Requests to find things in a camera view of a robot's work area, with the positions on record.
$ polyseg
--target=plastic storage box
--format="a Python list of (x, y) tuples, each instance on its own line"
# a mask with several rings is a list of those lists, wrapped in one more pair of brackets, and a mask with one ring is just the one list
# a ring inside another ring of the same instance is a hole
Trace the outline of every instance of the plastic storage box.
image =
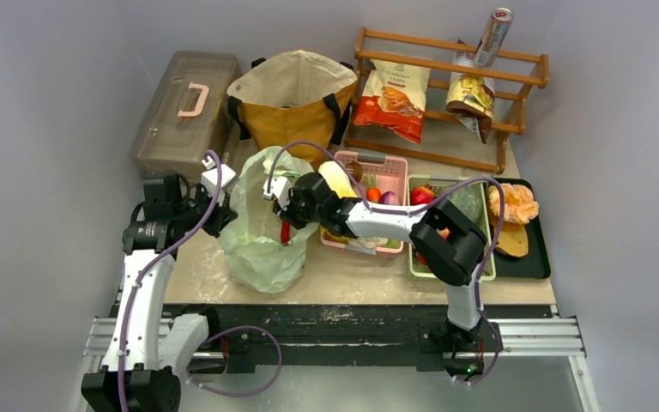
[[(415, 186), (430, 185), (437, 194), (445, 191), (448, 187), (453, 186), (467, 178), (444, 178), (436, 176), (428, 176), (425, 174), (411, 174), (408, 176), (408, 188), (406, 191), (406, 198), (410, 204), (410, 191)], [(488, 223), (487, 213), (487, 197), (486, 186), (482, 183), (472, 185), (473, 188), (479, 191), (481, 196), (481, 216), (476, 222), (476, 225), (487, 236), (487, 247), (484, 252), (488, 251), (491, 247), (491, 229)], [(436, 276), (428, 269), (428, 266), (422, 264), (420, 260), (414, 255), (413, 247), (408, 248), (408, 262), (410, 264), (410, 273), (413, 276), (436, 279)], [(482, 281), (491, 281), (496, 278), (496, 263), (494, 262), (493, 255), (489, 258), (489, 262), (481, 275)]]
[(207, 149), (219, 156), (232, 122), (228, 86), (241, 76), (233, 54), (177, 51), (150, 101), (130, 158), (143, 178), (181, 173), (197, 182)]
[[(367, 175), (375, 177), (375, 187), (381, 192), (394, 191), (400, 199), (401, 205), (406, 204), (406, 197), (403, 193), (406, 192), (406, 180), (408, 178), (408, 161), (402, 157), (385, 156), (382, 154), (368, 154), (340, 150), (335, 153), (337, 160), (341, 161), (345, 166), (353, 161), (357, 161), (362, 165), (363, 179)], [(358, 245), (346, 245), (341, 242), (334, 241), (329, 234), (324, 230), (322, 231), (322, 243), (337, 249), (346, 251), (358, 251), (370, 255), (393, 255), (400, 253), (404, 242), (398, 242), (394, 247), (378, 247), (377, 249), (367, 249)]]

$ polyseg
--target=green plastic bag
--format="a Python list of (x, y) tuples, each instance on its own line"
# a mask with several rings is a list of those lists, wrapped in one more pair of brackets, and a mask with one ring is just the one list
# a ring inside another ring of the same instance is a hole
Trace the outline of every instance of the green plastic bag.
[[(307, 240), (319, 226), (312, 223), (301, 230), (292, 228), (289, 244), (281, 244), (281, 221), (271, 211), (273, 203), (262, 196), (263, 184), (279, 149), (266, 148), (246, 161), (239, 182), (231, 191), (231, 208), (239, 213), (239, 218), (224, 227), (218, 238), (229, 276), (268, 294), (286, 290), (299, 278)], [(284, 152), (275, 175), (293, 180), (309, 172), (313, 172), (309, 163)]]

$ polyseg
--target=white wall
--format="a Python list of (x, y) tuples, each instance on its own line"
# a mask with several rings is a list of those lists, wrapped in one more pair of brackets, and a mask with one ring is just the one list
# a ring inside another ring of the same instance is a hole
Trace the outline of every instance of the white wall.
[(514, 142), (604, 410), (659, 410), (659, 2), (568, 1)]
[(0, 1), (0, 412), (78, 396), (140, 196), (127, 151), (151, 93), (111, 1)]
[[(176, 50), (234, 53), (254, 59), (308, 49), (355, 64), (360, 27), (475, 42), (493, 0), (115, 0), (154, 82)], [(507, 0), (516, 13), (506, 45), (535, 52), (563, 0)]]

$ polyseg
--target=wooden tabletop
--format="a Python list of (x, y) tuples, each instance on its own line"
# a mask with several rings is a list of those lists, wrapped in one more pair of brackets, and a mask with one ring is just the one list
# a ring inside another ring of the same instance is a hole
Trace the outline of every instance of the wooden tabletop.
[[(426, 122), (425, 127), (424, 149), (442, 149), (443, 153), (480, 161), (494, 159), (495, 142), (483, 145), (462, 126)], [(245, 159), (257, 152), (253, 141), (243, 141), (238, 145), (234, 142), (228, 150), (233, 152), (229, 163), (237, 172)], [(464, 177), (484, 174), (416, 159), (408, 159), (408, 172)], [(519, 177), (511, 146), (507, 152), (507, 167), (501, 176)], [(481, 284), (481, 298), (485, 304), (556, 303), (549, 279), (497, 278)], [(445, 304), (447, 299), (441, 281), (417, 279), (410, 274), (406, 251), (394, 257), (336, 251), (320, 243), (318, 231), (307, 246), (302, 276), (284, 292), (262, 294), (231, 280), (223, 250), (215, 239), (201, 231), (180, 247), (165, 302), (423, 305)]]

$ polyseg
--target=red and white chip bag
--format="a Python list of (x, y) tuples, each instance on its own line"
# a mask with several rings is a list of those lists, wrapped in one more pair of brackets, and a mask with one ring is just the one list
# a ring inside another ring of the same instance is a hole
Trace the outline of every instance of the red and white chip bag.
[(354, 124), (378, 124), (411, 142), (420, 143), (431, 70), (410, 64), (371, 61), (375, 69), (367, 77)]

